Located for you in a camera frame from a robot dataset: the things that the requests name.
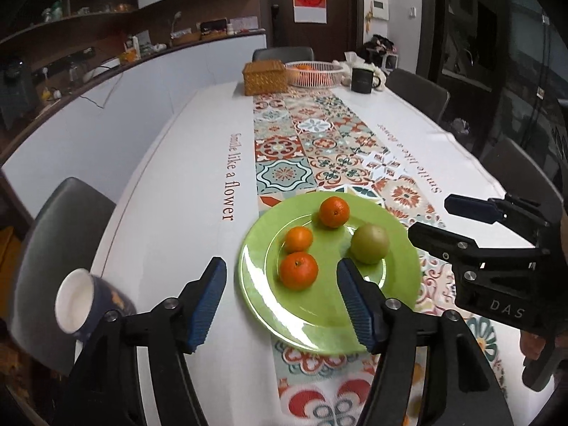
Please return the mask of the black coffee machine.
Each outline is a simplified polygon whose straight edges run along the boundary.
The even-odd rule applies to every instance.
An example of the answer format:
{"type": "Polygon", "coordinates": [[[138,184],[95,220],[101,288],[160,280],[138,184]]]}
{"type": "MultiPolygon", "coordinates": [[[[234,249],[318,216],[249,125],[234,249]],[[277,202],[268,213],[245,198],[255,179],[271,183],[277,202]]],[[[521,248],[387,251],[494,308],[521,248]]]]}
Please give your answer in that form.
{"type": "Polygon", "coordinates": [[[1,119],[10,131],[15,122],[39,105],[32,72],[22,60],[12,62],[1,70],[1,119]]]}

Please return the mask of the grey chair right near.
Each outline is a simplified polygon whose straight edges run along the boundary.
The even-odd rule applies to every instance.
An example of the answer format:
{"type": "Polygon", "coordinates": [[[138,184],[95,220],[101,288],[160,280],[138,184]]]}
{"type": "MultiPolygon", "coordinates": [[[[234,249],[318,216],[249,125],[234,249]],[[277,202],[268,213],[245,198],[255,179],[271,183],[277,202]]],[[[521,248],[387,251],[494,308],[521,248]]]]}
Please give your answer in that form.
{"type": "Polygon", "coordinates": [[[480,162],[507,193],[537,204],[547,220],[561,220],[563,199],[560,192],[516,142],[506,137],[480,162]]]}

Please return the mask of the green apple on plate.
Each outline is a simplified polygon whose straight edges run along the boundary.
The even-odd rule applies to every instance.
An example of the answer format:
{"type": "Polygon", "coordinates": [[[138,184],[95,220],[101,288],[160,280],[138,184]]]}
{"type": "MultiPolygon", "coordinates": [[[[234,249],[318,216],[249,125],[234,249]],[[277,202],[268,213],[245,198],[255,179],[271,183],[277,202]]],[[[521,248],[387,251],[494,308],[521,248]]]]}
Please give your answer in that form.
{"type": "Polygon", "coordinates": [[[360,226],[351,237],[350,251],[353,257],[366,264],[379,263],[390,249],[386,230],[376,224],[360,226]]]}

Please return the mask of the dark blue mug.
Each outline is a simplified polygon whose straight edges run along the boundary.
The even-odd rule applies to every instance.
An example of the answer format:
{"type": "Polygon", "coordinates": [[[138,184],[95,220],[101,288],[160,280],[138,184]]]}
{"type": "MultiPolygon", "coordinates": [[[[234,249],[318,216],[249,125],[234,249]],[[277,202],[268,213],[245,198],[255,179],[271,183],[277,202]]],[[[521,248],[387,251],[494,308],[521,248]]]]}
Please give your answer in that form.
{"type": "Polygon", "coordinates": [[[62,281],[55,300],[55,319],[60,329],[86,342],[108,311],[132,316],[136,308],[120,290],[83,268],[62,281]]]}

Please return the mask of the grey chair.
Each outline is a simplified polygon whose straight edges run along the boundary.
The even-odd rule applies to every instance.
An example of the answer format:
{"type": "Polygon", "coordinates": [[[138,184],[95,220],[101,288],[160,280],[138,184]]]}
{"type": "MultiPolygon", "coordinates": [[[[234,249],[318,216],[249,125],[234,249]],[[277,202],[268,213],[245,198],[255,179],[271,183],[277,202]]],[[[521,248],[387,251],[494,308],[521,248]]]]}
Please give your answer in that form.
{"type": "Polygon", "coordinates": [[[516,142],[506,137],[480,162],[507,193],[537,204],[547,220],[561,220],[563,199],[560,192],[516,142]]]}
{"type": "Polygon", "coordinates": [[[440,122],[449,103],[446,88],[401,68],[388,75],[386,87],[435,123],[440,122]]]}
{"type": "Polygon", "coordinates": [[[55,300],[72,270],[89,269],[115,203],[87,183],[65,179],[40,209],[15,270],[8,329],[33,359],[61,375],[74,363],[75,339],[55,318],[55,300]]]}

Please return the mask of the far mandarin orange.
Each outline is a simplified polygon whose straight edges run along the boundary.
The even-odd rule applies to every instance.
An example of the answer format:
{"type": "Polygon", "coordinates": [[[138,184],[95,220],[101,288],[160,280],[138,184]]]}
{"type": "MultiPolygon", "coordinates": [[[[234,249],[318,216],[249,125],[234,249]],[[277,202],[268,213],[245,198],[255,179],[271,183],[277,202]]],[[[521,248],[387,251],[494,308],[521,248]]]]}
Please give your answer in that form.
{"type": "Polygon", "coordinates": [[[349,204],[341,197],[327,197],[319,207],[319,220],[327,228],[337,229],[349,220],[349,204]]]}

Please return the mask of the grey chair far end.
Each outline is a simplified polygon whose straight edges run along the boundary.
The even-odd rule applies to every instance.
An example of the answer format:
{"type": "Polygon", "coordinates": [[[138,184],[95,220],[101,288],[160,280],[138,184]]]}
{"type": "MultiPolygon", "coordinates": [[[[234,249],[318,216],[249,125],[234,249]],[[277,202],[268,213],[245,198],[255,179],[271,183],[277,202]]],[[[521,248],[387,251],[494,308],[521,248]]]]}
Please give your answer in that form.
{"type": "Polygon", "coordinates": [[[253,62],[276,60],[287,64],[288,62],[300,62],[315,60],[314,51],[307,46],[287,46],[256,49],[252,55],[253,62]]]}

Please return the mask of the green plate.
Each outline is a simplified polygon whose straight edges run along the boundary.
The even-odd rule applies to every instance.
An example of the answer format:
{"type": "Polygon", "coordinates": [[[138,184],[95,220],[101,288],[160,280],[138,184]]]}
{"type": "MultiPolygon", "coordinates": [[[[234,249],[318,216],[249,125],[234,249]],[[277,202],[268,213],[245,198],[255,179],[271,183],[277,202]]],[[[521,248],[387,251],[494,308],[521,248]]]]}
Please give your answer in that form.
{"type": "Polygon", "coordinates": [[[323,226],[318,217],[328,193],[310,192],[285,199],[259,217],[247,233],[239,258],[238,282],[253,316],[278,339],[304,352],[340,355],[363,351],[336,283],[340,259],[349,257],[355,230],[371,223],[387,231],[388,255],[379,263],[360,263],[363,278],[377,284],[387,297],[408,307],[417,301],[422,271],[419,254],[399,220],[371,199],[342,194],[350,209],[346,224],[323,226]],[[282,285],[278,270],[286,256],[284,237],[303,225],[314,236],[308,252],[319,266],[315,283],[303,291],[282,285]]]}

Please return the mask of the grey chair left near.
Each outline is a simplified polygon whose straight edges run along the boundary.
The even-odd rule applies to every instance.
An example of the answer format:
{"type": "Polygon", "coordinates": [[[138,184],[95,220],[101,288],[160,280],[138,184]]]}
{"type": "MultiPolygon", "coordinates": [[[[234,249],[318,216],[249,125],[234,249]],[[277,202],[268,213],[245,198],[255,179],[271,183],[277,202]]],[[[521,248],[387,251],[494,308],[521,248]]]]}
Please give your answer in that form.
{"type": "Polygon", "coordinates": [[[55,300],[72,270],[89,269],[115,203],[87,183],[65,179],[40,209],[15,270],[8,329],[33,359],[61,375],[74,363],[75,339],[55,318],[55,300]]]}

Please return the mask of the black mug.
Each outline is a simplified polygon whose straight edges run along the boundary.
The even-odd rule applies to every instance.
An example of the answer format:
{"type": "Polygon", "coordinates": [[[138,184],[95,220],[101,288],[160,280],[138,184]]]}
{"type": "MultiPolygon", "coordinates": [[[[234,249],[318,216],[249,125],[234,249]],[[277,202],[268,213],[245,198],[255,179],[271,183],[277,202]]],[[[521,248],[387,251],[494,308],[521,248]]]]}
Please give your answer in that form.
{"type": "Polygon", "coordinates": [[[380,76],[366,68],[356,67],[351,72],[350,88],[352,91],[362,94],[370,94],[382,86],[380,76]]]}

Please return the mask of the middle small mandarin orange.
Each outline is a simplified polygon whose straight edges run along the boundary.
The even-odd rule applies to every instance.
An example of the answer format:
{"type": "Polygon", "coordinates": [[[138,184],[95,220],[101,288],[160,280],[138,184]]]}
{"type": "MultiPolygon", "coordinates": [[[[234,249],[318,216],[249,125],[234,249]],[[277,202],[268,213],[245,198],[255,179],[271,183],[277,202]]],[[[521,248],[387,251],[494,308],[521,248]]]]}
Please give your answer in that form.
{"type": "Polygon", "coordinates": [[[305,226],[289,229],[284,237],[284,248],[287,253],[306,251],[313,242],[312,231],[305,226]]]}

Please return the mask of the woven wicker box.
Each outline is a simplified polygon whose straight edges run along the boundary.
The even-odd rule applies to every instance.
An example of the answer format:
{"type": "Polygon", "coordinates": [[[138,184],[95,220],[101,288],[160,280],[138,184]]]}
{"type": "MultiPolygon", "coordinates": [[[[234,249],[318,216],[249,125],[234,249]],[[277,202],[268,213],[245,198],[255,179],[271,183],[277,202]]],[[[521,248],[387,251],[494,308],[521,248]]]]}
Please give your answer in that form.
{"type": "Polygon", "coordinates": [[[248,62],[242,70],[242,77],[246,96],[281,93],[288,89],[287,70],[281,61],[248,62]]]}

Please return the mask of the near mandarin orange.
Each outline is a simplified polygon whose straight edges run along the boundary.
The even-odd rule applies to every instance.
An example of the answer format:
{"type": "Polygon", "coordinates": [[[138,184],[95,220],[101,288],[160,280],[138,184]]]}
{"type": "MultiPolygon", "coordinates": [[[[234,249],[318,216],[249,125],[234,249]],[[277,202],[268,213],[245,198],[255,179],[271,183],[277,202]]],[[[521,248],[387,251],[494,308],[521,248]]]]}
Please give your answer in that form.
{"type": "Polygon", "coordinates": [[[314,257],[306,252],[293,252],[280,263],[280,282],[294,291],[310,288],[318,278],[319,266],[314,257]]]}

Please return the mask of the grey chair right far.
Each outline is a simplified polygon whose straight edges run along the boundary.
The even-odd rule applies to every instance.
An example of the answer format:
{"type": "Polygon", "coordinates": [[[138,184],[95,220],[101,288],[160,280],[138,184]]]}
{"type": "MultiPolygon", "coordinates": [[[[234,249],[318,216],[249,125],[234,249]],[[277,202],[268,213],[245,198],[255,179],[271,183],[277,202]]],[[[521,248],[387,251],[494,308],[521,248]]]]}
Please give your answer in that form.
{"type": "Polygon", "coordinates": [[[440,122],[449,103],[446,88],[401,68],[388,75],[386,87],[435,123],[440,122]]]}

